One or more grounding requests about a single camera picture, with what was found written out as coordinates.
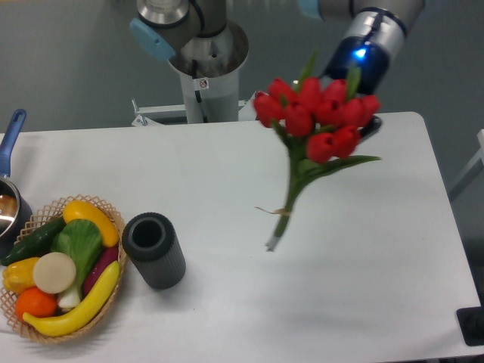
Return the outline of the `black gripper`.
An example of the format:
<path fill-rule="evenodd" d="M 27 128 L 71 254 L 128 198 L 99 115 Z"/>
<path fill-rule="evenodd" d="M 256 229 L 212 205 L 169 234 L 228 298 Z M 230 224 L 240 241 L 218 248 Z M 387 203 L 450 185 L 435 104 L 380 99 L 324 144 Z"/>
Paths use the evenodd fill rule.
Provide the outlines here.
<path fill-rule="evenodd" d="M 358 93 L 372 95 L 389 69 L 389 55 L 379 45 L 351 36 L 341 41 L 321 75 L 329 79 L 345 79 L 351 67 L 358 67 L 361 71 Z M 382 119 L 372 116 L 369 123 L 358 130 L 358 143 L 376 135 L 381 126 Z"/>

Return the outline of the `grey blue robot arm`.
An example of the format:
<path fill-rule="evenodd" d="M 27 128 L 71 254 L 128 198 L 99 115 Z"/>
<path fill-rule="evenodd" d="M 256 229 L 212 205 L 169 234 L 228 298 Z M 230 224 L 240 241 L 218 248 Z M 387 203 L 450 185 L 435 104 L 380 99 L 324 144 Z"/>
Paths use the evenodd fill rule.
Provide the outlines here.
<path fill-rule="evenodd" d="M 357 95 L 374 93 L 425 7 L 424 1 L 300 1 L 302 14 L 352 22 L 320 75 L 344 79 L 352 66 Z M 129 24 L 136 42 L 180 77 L 190 124 L 237 121 L 239 71 L 249 54 L 246 33 L 227 18 L 225 1 L 139 1 Z"/>

